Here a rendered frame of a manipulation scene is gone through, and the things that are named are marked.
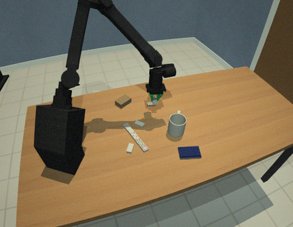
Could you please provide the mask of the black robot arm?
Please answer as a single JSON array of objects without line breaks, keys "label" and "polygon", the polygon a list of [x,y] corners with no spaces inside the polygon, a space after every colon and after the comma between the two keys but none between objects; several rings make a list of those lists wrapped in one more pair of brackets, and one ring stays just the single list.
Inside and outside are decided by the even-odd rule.
[{"label": "black robot arm", "polygon": [[149,69],[149,86],[151,86],[151,79],[158,82],[163,80],[162,77],[168,78],[176,75],[174,64],[162,64],[161,54],[116,9],[112,0],[78,0],[66,62],[67,70],[61,76],[61,82],[59,81],[59,86],[56,88],[51,108],[71,110],[72,90],[69,89],[80,85],[79,75],[76,71],[79,68],[90,8],[97,9],[106,16],[144,57],[149,67],[152,68]]}]

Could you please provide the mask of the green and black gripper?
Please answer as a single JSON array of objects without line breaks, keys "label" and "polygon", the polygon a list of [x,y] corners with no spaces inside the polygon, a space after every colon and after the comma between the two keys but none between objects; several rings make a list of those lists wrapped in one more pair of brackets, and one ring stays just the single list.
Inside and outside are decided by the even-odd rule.
[{"label": "green and black gripper", "polygon": [[151,97],[151,101],[153,101],[154,95],[157,95],[157,101],[158,101],[163,96],[163,91],[166,92],[166,88],[164,83],[162,83],[162,80],[157,82],[151,79],[151,86],[149,86],[149,84],[146,84],[146,89],[147,89],[147,93],[149,93]]}]

